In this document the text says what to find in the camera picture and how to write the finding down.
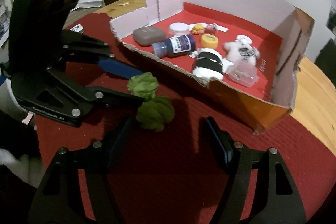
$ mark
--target gray soap box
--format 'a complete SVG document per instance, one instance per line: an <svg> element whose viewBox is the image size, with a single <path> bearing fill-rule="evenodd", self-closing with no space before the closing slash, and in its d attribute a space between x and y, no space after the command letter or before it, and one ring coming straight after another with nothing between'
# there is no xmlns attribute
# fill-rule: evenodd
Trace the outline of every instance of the gray soap box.
<svg viewBox="0 0 336 224"><path fill-rule="evenodd" d="M141 46L150 46L166 38L166 33L155 26L142 27L133 32L133 39Z"/></svg>

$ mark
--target wooden table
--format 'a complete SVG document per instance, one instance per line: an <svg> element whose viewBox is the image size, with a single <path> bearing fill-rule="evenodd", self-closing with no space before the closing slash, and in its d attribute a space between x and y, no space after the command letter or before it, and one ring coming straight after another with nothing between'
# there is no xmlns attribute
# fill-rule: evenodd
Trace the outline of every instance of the wooden table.
<svg viewBox="0 0 336 224"><path fill-rule="evenodd" d="M145 6L145 0L119 0L96 13L115 18ZM300 63L295 109L298 122L336 155L336 89L323 72L307 57Z"/></svg>

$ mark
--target cardboard box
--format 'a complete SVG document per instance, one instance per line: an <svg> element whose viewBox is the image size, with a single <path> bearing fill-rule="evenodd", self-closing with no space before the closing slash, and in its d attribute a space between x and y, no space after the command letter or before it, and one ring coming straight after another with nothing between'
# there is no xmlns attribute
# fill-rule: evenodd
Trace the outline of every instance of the cardboard box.
<svg viewBox="0 0 336 224"><path fill-rule="evenodd" d="M228 28L227 32L218 32L216 50L223 56L224 42L233 41L238 34L251 37L252 45L261 53L257 62L259 82L247 88L228 77L206 81L190 73L194 62L191 57L159 59L151 47L139 46L131 35L135 29L149 25L168 33L173 22L217 23ZM154 62L164 72L223 104L256 134L294 109L296 72L313 25L310 16L284 0L146 0L146 7L110 21L115 37L135 58L142 56Z"/></svg>

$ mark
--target bottle label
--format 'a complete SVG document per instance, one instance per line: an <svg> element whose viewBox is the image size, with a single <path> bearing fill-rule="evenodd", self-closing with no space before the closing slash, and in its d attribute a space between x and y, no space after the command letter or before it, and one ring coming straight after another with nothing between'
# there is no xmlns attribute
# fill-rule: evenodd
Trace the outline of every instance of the bottle label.
<svg viewBox="0 0 336 224"><path fill-rule="evenodd" d="M171 37L171 45L173 47L173 53L189 52L191 51L191 42L189 37L182 35L181 37Z"/></svg>

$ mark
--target white round object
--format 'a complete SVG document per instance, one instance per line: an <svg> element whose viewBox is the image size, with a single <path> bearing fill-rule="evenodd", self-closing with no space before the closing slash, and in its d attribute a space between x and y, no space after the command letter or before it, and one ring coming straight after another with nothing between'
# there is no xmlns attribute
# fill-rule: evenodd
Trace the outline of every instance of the white round object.
<svg viewBox="0 0 336 224"><path fill-rule="evenodd" d="M249 45L252 44L252 39L247 37L246 35L242 35L242 34L238 35L237 40L240 40L240 39L245 39L247 44L249 44Z"/></svg>
<svg viewBox="0 0 336 224"><path fill-rule="evenodd" d="M169 26L169 34L179 37L189 34L189 25L181 22L172 23Z"/></svg>

